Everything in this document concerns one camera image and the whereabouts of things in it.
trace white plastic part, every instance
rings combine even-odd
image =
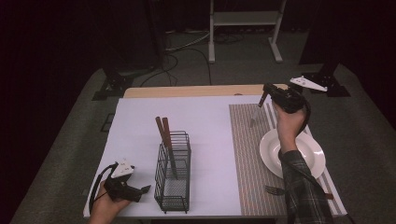
[[[304,76],[292,78],[290,82],[302,87],[306,87],[308,89],[313,89],[317,91],[327,91],[327,87],[319,86],[317,83],[304,78]]]
[[[131,164],[125,158],[121,161],[117,161],[117,163],[119,165],[116,167],[116,170],[114,170],[113,174],[111,175],[112,178],[120,177],[123,175],[130,175],[134,172]]]

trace hand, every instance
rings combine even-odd
[[[104,187],[105,180],[100,183],[98,195],[96,201],[93,203],[91,211],[91,217],[88,220],[89,224],[107,224],[116,217],[116,215],[131,202],[127,200],[119,200],[113,202],[110,196],[106,193]]]
[[[296,137],[305,119],[305,112],[301,109],[293,114],[288,114],[273,102],[277,112],[277,135],[280,141],[281,152],[285,153],[290,150],[297,150]]]

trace person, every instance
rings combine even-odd
[[[100,183],[99,192],[93,203],[88,224],[109,224],[122,209],[131,203],[128,200],[122,199],[116,201],[111,200],[110,196],[106,193],[104,184],[105,181]]]
[[[301,109],[288,114],[273,103],[277,112],[277,133],[280,142],[280,152],[283,179],[285,182],[285,201],[289,223],[333,223],[330,207],[321,187],[314,185],[303,175],[293,170],[291,166],[313,178],[301,152],[297,148],[296,137],[304,123],[305,112]]]

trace utensil holder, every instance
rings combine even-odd
[[[171,148],[162,142],[155,174],[154,198],[165,212],[190,209],[190,138],[186,132],[170,132]]]

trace plaid shirt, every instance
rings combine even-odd
[[[279,153],[279,157],[312,176],[299,150],[289,151],[283,155]],[[289,218],[295,218],[295,223],[333,223],[332,213],[323,191],[287,164],[281,163]]]

